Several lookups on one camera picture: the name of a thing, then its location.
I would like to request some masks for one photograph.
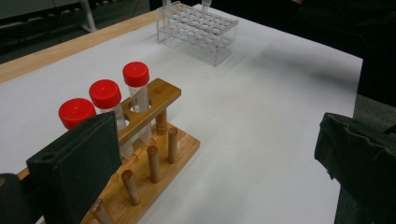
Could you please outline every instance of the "red cap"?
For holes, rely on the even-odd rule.
[[[71,130],[84,119],[96,115],[93,104],[83,98],[75,98],[64,102],[59,108],[59,118],[64,127]]]
[[[119,85],[109,79],[94,82],[90,87],[90,96],[94,105],[101,109],[109,109],[121,101]]]
[[[149,82],[149,68],[144,63],[127,63],[122,73],[125,83],[130,87],[142,87]]]

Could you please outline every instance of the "white table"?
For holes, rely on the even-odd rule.
[[[59,106],[90,99],[94,81],[113,79],[128,97],[121,69],[140,61],[182,89],[168,121],[201,141],[140,223],[333,223],[340,187],[314,149],[325,112],[352,116],[361,59],[238,20],[217,67],[158,44],[152,23],[2,83],[0,172],[16,174],[65,133]]]

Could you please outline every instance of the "wooden test tube rack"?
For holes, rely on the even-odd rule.
[[[114,223],[136,223],[154,204],[156,199],[176,177],[178,172],[189,161],[198,150],[200,142],[180,129],[177,129],[177,154],[175,162],[168,160],[168,130],[177,128],[167,122],[166,108],[181,95],[181,89],[156,78],[148,84],[148,97],[150,109],[142,113],[131,111],[131,99],[127,98],[121,102],[125,118],[129,121],[127,127],[119,131],[120,146],[128,142],[139,130],[146,127],[155,119],[152,125],[152,139],[158,148],[160,174],[159,181],[153,183],[150,180],[149,156],[145,147],[141,147],[141,141],[134,142],[134,155],[131,160],[122,159],[119,170],[111,176],[106,187],[98,196],[111,216]],[[133,172],[133,179],[140,197],[140,204],[133,205],[124,186],[121,175],[124,171]],[[29,171],[24,169],[19,173],[20,179],[27,176]],[[81,223],[100,223],[92,212],[87,215]]]

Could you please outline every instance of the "test tube rack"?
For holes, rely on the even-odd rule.
[[[155,147],[158,148],[158,181],[152,181],[149,155],[147,147],[142,146],[137,139],[133,142],[134,155],[131,160],[122,159],[119,170],[111,176],[106,187],[98,196],[107,215],[107,220],[99,220],[95,213],[87,211],[81,223],[136,223],[154,204],[166,187],[173,181],[181,169],[198,150],[200,142],[178,127],[167,121],[166,108],[181,95],[181,89],[172,84],[156,78],[148,84],[148,97],[150,109],[145,112],[135,113],[131,110],[131,99],[121,102],[122,111],[129,121],[127,127],[118,132],[120,146],[128,142],[139,130],[146,127],[155,119],[152,125]],[[174,161],[168,157],[169,130],[177,130],[177,153]],[[131,202],[128,190],[122,179],[125,171],[132,171],[134,184],[140,198],[138,204]],[[20,179],[29,174],[27,169],[19,173]]]
[[[175,2],[157,9],[157,40],[217,66],[233,52],[237,20]]]

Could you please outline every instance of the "black object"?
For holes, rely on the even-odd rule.
[[[374,223],[396,223],[396,137],[326,113],[315,159]]]
[[[0,223],[34,223],[21,182],[14,174],[0,174]]]
[[[46,223],[80,223],[120,165],[114,112],[84,120],[27,160]]]

